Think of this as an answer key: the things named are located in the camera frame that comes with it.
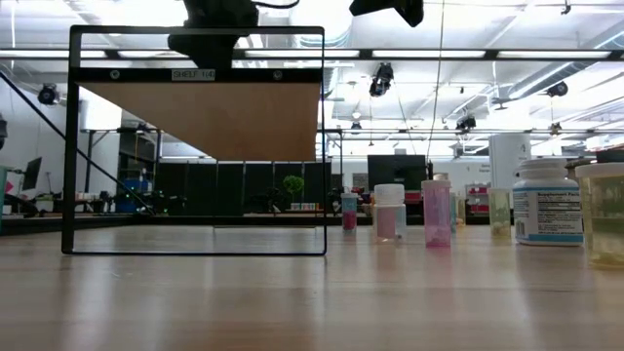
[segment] shelf label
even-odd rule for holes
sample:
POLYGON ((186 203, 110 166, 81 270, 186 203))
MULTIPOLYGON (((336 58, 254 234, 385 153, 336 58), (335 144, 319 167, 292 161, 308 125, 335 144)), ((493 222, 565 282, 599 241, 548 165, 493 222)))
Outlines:
POLYGON ((172 69, 172 81, 213 82, 214 80, 214 69, 172 69))

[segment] computer monitor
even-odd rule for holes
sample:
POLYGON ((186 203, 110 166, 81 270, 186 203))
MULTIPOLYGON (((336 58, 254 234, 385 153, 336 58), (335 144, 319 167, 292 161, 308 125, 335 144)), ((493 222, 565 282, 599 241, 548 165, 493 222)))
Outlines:
POLYGON ((21 190, 30 190, 37 187, 37 179, 41 170, 41 157, 28 162, 26 172, 23 174, 23 184, 21 190))

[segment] shelf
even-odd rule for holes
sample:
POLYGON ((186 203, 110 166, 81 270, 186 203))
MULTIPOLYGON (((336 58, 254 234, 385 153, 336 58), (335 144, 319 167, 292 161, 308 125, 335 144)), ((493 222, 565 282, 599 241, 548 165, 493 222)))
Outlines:
POLYGON ((76 82, 219 161, 315 161, 321 69, 73 68, 76 82))

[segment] red object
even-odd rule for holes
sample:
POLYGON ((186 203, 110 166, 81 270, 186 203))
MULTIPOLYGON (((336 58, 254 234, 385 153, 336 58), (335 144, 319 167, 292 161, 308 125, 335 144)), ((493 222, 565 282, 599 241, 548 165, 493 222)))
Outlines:
POLYGON ((422 200, 422 194, 419 191, 406 191, 406 204, 419 202, 422 200))
POLYGON ((358 214, 355 211, 349 211, 342 214, 342 229, 353 230, 358 223, 358 214))

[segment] bottle label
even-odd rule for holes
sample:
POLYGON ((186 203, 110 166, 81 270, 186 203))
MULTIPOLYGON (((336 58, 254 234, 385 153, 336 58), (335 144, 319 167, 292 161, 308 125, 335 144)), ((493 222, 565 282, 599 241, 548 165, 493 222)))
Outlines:
POLYGON ((516 238, 529 242, 582 243, 578 187, 514 189, 516 238))

